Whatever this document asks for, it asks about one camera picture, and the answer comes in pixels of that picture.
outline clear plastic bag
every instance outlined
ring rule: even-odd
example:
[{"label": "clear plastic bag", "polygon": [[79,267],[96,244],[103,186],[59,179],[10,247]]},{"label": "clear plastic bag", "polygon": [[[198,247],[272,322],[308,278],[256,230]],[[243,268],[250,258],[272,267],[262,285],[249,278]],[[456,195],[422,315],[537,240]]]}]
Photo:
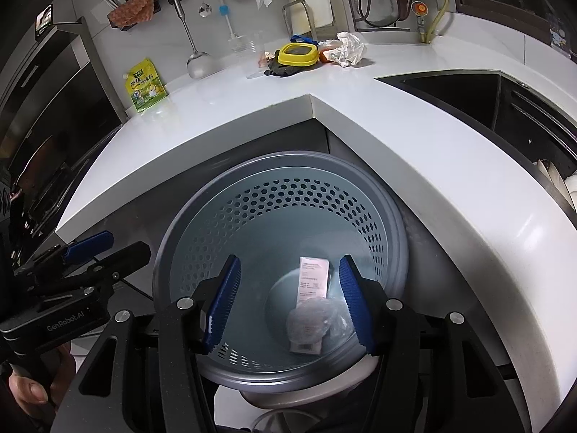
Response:
[{"label": "clear plastic bag", "polygon": [[316,344],[329,331],[331,338],[337,340],[345,340],[353,333],[353,321],[344,301],[310,298],[288,313],[288,339],[294,344]]}]

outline orange cloth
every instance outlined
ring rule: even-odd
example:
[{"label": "orange cloth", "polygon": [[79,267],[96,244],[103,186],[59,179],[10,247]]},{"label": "orange cloth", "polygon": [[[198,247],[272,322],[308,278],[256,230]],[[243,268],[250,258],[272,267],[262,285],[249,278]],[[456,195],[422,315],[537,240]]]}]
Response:
[{"label": "orange cloth", "polygon": [[128,0],[109,13],[109,20],[123,28],[142,21],[150,21],[154,13],[154,0]]}]

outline gray plastic basket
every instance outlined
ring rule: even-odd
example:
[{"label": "gray plastic basket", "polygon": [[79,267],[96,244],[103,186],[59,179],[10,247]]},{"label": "gray plastic basket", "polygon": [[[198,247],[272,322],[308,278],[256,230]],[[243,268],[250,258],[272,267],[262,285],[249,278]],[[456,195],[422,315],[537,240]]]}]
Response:
[{"label": "gray plastic basket", "polygon": [[201,374],[233,389],[286,392],[334,377],[364,348],[325,337],[320,356],[289,351],[300,257],[331,263],[328,297],[343,298],[339,260],[400,297],[408,270],[405,228],[393,199],[367,173],[329,154],[285,152],[236,166],[201,189],[164,236],[155,265],[157,310],[216,276],[229,254],[242,280],[221,344],[199,356]]}]

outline clear plastic cup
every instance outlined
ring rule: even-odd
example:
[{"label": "clear plastic cup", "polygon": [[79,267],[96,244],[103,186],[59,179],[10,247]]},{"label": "clear plastic cup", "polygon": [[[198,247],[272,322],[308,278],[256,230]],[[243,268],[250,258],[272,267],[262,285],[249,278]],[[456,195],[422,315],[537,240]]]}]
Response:
[{"label": "clear plastic cup", "polygon": [[264,43],[260,33],[239,36],[229,41],[237,55],[242,72],[247,78],[256,78],[268,68]]}]

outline metal spoon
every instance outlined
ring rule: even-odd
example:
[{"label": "metal spoon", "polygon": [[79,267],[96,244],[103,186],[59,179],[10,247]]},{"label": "metal spoon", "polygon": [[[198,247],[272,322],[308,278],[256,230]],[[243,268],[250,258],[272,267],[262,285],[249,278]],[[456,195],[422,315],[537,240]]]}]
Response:
[{"label": "metal spoon", "polygon": [[188,36],[188,40],[192,46],[192,55],[188,58],[186,62],[186,69],[188,71],[188,75],[191,78],[204,78],[205,76],[212,75],[218,71],[218,65],[214,58],[212,58],[209,54],[205,52],[199,52],[196,49],[194,41],[192,40],[192,35],[190,34],[190,30],[188,29],[188,24],[186,24],[184,9],[182,9],[182,5],[180,1],[174,0],[174,7],[177,10],[178,18],[182,21],[184,25],[184,29],[186,31],[186,35]]},{"label": "metal spoon", "polygon": [[203,0],[203,3],[200,5],[200,8],[198,9],[198,14],[200,14],[201,18],[206,18],[207,16],[210,16],[212,14],[212,8],[208,3],[205,3],[205,1]]}]

